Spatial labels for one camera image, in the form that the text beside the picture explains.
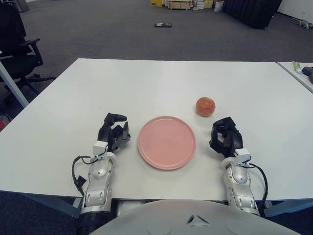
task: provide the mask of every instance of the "office chair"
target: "office chair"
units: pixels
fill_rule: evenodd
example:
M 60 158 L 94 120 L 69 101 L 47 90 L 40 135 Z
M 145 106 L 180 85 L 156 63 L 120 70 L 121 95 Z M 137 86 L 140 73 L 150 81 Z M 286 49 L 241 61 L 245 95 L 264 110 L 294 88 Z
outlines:
M 19 79 L 16 85 L 21 89 L 28 86 L 34 93 L 39 92 L 31 85 L 32 82 L 54 80 L 55 77 L 39 78 L 39 74 L 27 77 L 34 68 L 43 65 L 42 57 L 36 43 L 40 40 L 25 41 L 26 32 L 21 17 L 16 8 L 10 4 L 0 3 L 0 61 L 12 79 Z M 9 103 L 13 94 L 4 99 Z

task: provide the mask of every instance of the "floor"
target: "floor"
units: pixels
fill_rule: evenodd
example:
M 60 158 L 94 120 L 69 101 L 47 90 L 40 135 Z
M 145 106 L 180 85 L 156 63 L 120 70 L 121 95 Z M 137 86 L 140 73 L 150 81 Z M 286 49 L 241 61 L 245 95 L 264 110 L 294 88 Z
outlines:
M 42 77 L 60 75 L 77 58 L 313 62 L 313 30 L 280 13 L 260 30 L 223 12 L 150 8 L 149 0 L 38 0 L 28 5 L 30 11 L 21 17 L 26 38 L 41 39 L 45 64 L 34 72 Z M 154 28 L 158 22 L 173 27 Z M 49 83 L 35 87 L 42 91 Z M 22 91 L 29 101 L 35 98 L 28 88 Z M 0 100 L 7 94 L 1 85 Z M 9 106 L 1 101 L 0 108 L 12 118 L 22 110 L 16 100 Z M 75 234 L 75 219 L 19 194 L 2 192 L 0 201 L 0 234 Z M 312 208 L 270 220 L 313 234 Z

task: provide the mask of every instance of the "box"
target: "box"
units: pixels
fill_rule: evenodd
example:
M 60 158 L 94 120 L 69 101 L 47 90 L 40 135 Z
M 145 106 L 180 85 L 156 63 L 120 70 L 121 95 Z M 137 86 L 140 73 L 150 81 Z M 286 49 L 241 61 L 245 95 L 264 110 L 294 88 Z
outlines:
M 181 9 L 189 9 L 190 8 L 190 2 L 181 2 L 180 8 Z
M 169 1 L 168 8 L 170 9 L 180 9 L 180 2 L 177 1 Z
M 162 0 L 150 0 L 151 7 L 162 7 Z
M 197 2 L 198 9 L 204 9 L 204 2 Z
M 205 8 L 212 8 L 213 6 L 213 0 L 205 0 L 204 1 L 204 7 Z

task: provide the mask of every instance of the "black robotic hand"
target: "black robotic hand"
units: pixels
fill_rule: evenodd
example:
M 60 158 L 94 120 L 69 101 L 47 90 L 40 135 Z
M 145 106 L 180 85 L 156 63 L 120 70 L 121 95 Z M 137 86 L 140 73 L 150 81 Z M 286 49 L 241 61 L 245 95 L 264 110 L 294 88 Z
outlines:
M 210 146 L 216 152 L 222 153 L 225 158 L 235 157 L 235 150 L 244 147 L 243 138 L 235 126 L 231 117 L 225 117 L 216 121 L 212 127 Z M 218 140 L 218 133 L 222 134 L 223 142 Z
M 111 127 L 118 121 L 126 121 L 127 117 L 120 114 L 108 113 L 104 119 L 104 124 L 98 133 L 98 141 L 108 143 L 108 151 L 113 152 L 120 147 L 123 147 L 131 138 L 128 129 L 128 122 L 122 128 L 120 125 L 111 129 Z

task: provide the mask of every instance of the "plate rim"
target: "plate rim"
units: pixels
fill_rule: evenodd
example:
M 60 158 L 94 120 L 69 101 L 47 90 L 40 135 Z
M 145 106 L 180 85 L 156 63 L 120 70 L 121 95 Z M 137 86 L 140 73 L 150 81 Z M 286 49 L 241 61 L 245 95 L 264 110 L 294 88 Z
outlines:
M 143 129 L 144 129 L 150 122 L 153 122 L 153 121 L 158 120 L 158 119 L 165 119 L 165 118 L 176 119 L 176 120 L 182 122 L 182 123 L 189 129 L 190 133 L 192 134 L 192 139 L 193 139 L 193 141 L 194 141 L 194 144 L 193 144 L 193 146 L 194 146 L 194 147 L 193 147 L 193 151 L 192 151 L 192 153 L 190 154 L 190 156 L 187 158 L 187 161 L 186 161 L 183 165 L 176 164 L 176 165 L 174 165 L 174 166 L 169 166 L 169 167 L 167 167 L 167 168 L 162 168 L 162 167 L 160 167 L 160 166 L 154 164 L 154 162 L 152 162 L 149 158 L 145 158 L 145 157 L 144 157 L 145 154 L 143 154 L 143 153 L 140 151 L 140 136 L 141 136 L 141 133 L 142 133 Z M 153 118 L 153 119 L 147 121 L 147 122 L 143 125 L 143 127 L 141 128 L 141 130 L 140 130 L 140 132 L 139 132 L 138 138 L 137 138 L 137 148 L 138 148 L 138 151 L 139 151 L 141 157 L 143 158 L 143 160 L 144 160 L 146 163 L 148 163 L 149 165 L 151 165 L 151 166 L 153 166 L 153 167 L 155 167 L 155 168 L 157 168 L 157 169 L 161 169 L 161 170 L 175 170 L 175 169 L 181 168 L 181 167 L 183 167 L 184 165 L 186 165 L 186 164 L 194 157 L 195 152 L 196 152 L 196 148 L 197 148 L 197 143 L 196 143 L 196 137 L 195 137 L 195 134 L 194 134 L 193 130 L 191 129 L 191 127 L 190 127 L 184 120 L 182 120 L 182 119 L 180 119 L 180 118 L 178 118 L 178 117 L 165 115 L 165 116 L 155 117 L 155 118 Z

